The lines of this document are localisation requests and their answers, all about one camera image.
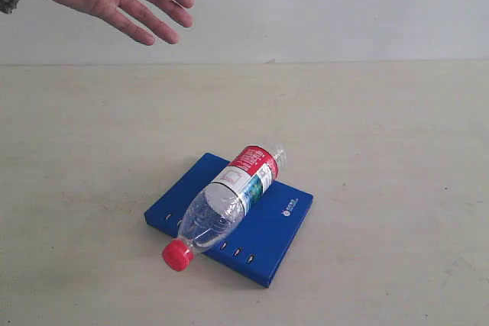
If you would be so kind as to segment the clear water bottle red cap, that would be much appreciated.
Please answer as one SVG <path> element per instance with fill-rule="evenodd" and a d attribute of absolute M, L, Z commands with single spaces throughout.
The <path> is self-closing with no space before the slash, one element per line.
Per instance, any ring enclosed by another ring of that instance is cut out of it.
<path fill-rule="evenodd" d="M 176 238 L 162 251 L 169 268 L 185 270 L 194 256 L 226 239 L 276 180 L 285 162 L 281 144 L 246 146 L 189 204 Z"/>

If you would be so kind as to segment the blue ring binder notebook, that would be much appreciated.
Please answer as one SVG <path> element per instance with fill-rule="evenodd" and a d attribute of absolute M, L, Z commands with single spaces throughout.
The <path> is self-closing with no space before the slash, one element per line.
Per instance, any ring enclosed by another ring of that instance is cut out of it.
<path fill-rule="evenodd" d="M 175 238 L 190 202 L 228 161 L 203 154 L 145 213 L 146 223 Z M 238 227 L 204 254 L 267 288 L 313 203 L 313 196 L 274 182 Z"/>

